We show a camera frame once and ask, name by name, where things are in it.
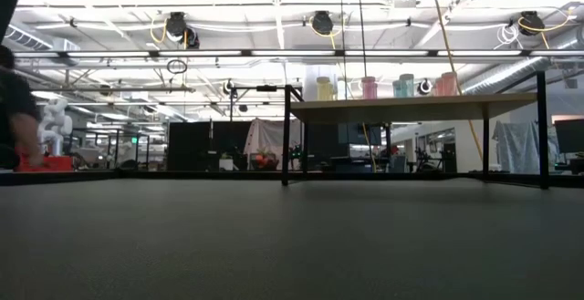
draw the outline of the white pipe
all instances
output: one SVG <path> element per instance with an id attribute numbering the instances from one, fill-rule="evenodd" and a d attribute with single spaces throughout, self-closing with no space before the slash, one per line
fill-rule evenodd
<path id="1" fill-rule="evenodd" d="M 486 30 L 491 28 L 497 28 L 501 26 L 506 26 L 507 23 L 495 23 L 489 25 L 448 25 L 445 28 L 448 31 L 480 31 Z M 216 31 L 216 32 L 226 32 L 226 33 L 249 33 L 249 32 L 265 32 L 265 31 L 272 31 L 277 30 L 277 26 L 217 26 L 217 25 L 205 25 L 205 24 L 189 24 L 189 26 L 197 29 L 208 30 L 208 31 Z M 289 27 L 301 27 L 303 26 L 301 23 L 293 23 L 282 25 L 282 28 L 289 28 Z M 425 23 L 411 23 L 410 26 L 412 27 L 419 27 L 419 28 L 431 28 L 432 25 L 425 24 Z M 36 26 L 36 30 L 52 30 L 52 29 L 60 29 L 60 28 L 68 28 L 71 27 L 70 24 L 48 24 L 48 25 L 40 25 Z M 91 24 L 91 23 L 78 23 L 76 27 L 80 28 L 88 28 L 88 29 L 95 29 L 95 30 L 103 30 L 103 31 L 115 31 L 110 26 L 98 25 L 98 24 Z M 156 24 L 152 28 L 159 29 L 163 28 L 164 24 Z M 393 29 L 398 27 L 407 27 L 405 22 L 392 22 L 392 23 L 379 23 L 376 26 L 365 26 L 365 32 L 368 31 L 379 31 L 379 30 L 386 30 L 386 29 Z M 141 30 L 150 30 L 150 26 L 146 25 L 136 25 L 136 26 L 118 26 L 118 29 L 121 31 L 141 31 Z M 361 26 L 345 26 L 345 31 L 348 32 L 361 32 Z"/>
<path id="2" fill-rule="evenodd" d="M 280 49 L 285 48 L 284 44 L 284 27 L 282 27 L 282 12 L 280 12 L 280 0 L 274 1 L 274 6 L 276 8 L 276 29 L 277 29 L 277 43 L 280 45 Z"/>

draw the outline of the metal beam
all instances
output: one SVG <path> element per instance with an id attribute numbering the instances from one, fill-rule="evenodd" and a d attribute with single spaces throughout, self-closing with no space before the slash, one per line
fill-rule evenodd
<path id="1" fill-rule="evenodd" d="M 157 88 L 53 88 L 53 89 L 45 89 L 45 88 L 38 88 L 32 89 L 32 91 L 45 91 L 45 92 L 123 92 L 123 91 L 189 91 L 194 92 L 194 88 L 183 88 L 183 87 L 175 87 L 175 88 L 165 88 L 165 87 L 157 87 Z"/>

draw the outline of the orange object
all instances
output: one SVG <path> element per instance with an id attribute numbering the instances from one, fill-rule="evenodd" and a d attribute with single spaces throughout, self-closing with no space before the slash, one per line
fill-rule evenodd
<path id="1" fill-rule="evenodd" d="M 16 171 L 20 172 L 67 172 L 73 171 L 73 160 L 70 157 L 45 157 L 44 167 L 31 167 L 28 158 L 20 154 L 20 164 Z"/>

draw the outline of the fluorescent light fixture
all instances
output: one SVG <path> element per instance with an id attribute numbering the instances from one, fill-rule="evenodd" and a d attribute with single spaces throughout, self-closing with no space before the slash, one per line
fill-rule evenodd
<path id="1" fill-rule="evenodd" d="M 48 91 L 33 91 L 32 94 L 34 97 L 48 99 L 48 100 L 63 98 L 59 94 L 56 94 L 53 92 L 48 92 Z"/>
<path id="2" fill-rule="evenodd" d="M 531 52 L 531 56 L 584 56 L 584 50 L 534 50 Z"/>
<path id="3" fill-rule="evenodd" d="M 120 120 L 131 119 L 130 117 L 126 117 L 125 115 L 117 114 L 117 113 L 100 113 L 100 115 L 102 115 L 103 117 L 108 118 L 108 119 L 120 119 Z"/>
<path id="4" fill-rule="evenodd" d="M 363 56 L 362 50 L 347 50 L 347 56 Z M 365 50 L 365 56 L 386 56 L 386 57 L 402 57 L 402 56 L 426 56 L 427 50 Z"/>
<path id="5" fill-rule="evenodd" d="M 72 109 L 82 112 L 82 113 L 87 113 L 87 114 L 94 114 L 94 112 L 91 112 L 88 109 L 84 109 L 84 108 L 80 108 L 80 107 L 71 107 Z"/>
<path id="6" fill-rule="evenodd" d="M 25 52 L 25 53 L 18 53 L 15 52 L 16 58 L 56 58 L 58 57 L 58 53 L 55 52 Z"/>
<path id="7" fill-rule="evenodd" d="M 118 103 L 111 103 L 114 106 L 143 106 L 143 105 L 152 105 L 156 103 L 152 102 L 118 102 Z"/>
<path id="8" fill-rule="evenodd" d="M 164 128 L 163 127 L 160 127 L 160 126 L 146 127 L 146 129 L 152 130 L 152 131 L 164 131 Z"/>
<path id="9" fill-rule="evenodd" d="M 94 103 L 94 102 L 89 102 L 89 103 L 69 103 L 69 106 L 108 106 L 109 103 Z"/>
<path id="10" fill-rule="evenodd" d="M 266 57 L 319 57 L 334 55 L 334 50 L 252 50 L 252 56 Z"/>
<path id="11" fill-rule="evenodd" d="M 171 108 L 169 108 L 169 107 L 167 107 L 165 105 L 157 105 L 156 106 L 156 110 L 159 113 L 162 113 L 162 114 L 164 114 L 166 116 L 170 116 L 170 117 L 173 117 L 174 114 L 176 114 L 176 111 L 174 109 L 171 109 Z"/>
<path id="12" fill-rule="evenodd" d="M 67 52 L 69 57 L 148 57 L 150 53 L 144 51 L 134 52 Z"/>
<path id="13" fill-rule="evenodd" d="M 470 56 L 470 57 L 486 57 L 486 56 L 517 56 L 521 54 L 521 50 L 453 50 L 453 56 Z M 446 50 L 438 52 L 438 56 L 448 56 Z"/>
<path id="14" fill-rule="evenodd" d="M 239 50 L 175 50 L 158 53 L 161 57 L 237 57 Z"/>
<path id="15" fill-rule="evenodd" d="M 156 48 L 156 50 L 161 50 L 161 48 L 156 46 L 154 43 L 146 43 L 146 46 Z"/>

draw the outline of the hanging wire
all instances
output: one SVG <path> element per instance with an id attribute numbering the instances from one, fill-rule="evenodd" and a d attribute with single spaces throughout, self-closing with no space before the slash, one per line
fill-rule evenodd
<path id="1" fill-rule="evenodd" d="M 436 12 L 438 13 L 438 21 L 440 21 L 440 29 L 442 30 L 442 36 L 444 38 L 444 45 L 446 46 L 446 52 L 448 53 L 448 62 L 450 63 L 450 68 L 453 71 L 454 81 L 456 82 L 456 89 L 458 90 L 458 95 L 463 95 L 463 90 L 460 88 L 460 84 L 458 83 L 458 75 L 456 74 L 456 69 L 454 68 L 454 61 L 453 61 L 453 53 L 450 50 L 450 44 L 448 43 L 448 35 L 446 35 L 446 28 L 444 27 L 444 21 L 442 19 L 442 11 L 440 10 L 440 3 L 438 0 L 434 0 L 436 4 Z M 481 149 L 481 145 L 478 142 L 478 137 L 476 136 L 475 125 L 471 120 L 468 120 L 468 126 L 473 134 L 474 144 L 476 146 L 476 150 L 478 151 L 478 156 L 483 161 L 483 150 Z"/>
<path id="2" fill-rule="evenodd" d="M 361 0 L 359 0 L 359 14 L 361 17 L 361 42 L 363 45 L 363 69 L 365 72 L 364 77 L 368 76 L 367 74 L 367 55 L 365 52 L 365 28 L 363 25 L 363 3 Z M 365 128 L 365 123 L 362 123 L 361 126 L 363 127 L 363 134 L 365 135 L 365 140 L 367 141 L 367 145 L 369 145 L 369 157 L 371 158 L 371 169 L 373 170 L 373 173 L 377 172 L 377 167 L 375 165 L 375 158 L 373 158 L 373 150 L 371 149 L 371 142 L 369 137 L 367 136 L 367 129 Z"/>
<path id="3" fill-rule="evenodd" d="M 365 76 L 368 76 L 367 74 L 367 55 L 365 55 L 365 29 L 363 28 L 363 3 L 361 0 L 359 0 L 359 14 L 361 17 L 361 41 L 363 43 L 363 66 L 365 68 Z"/>

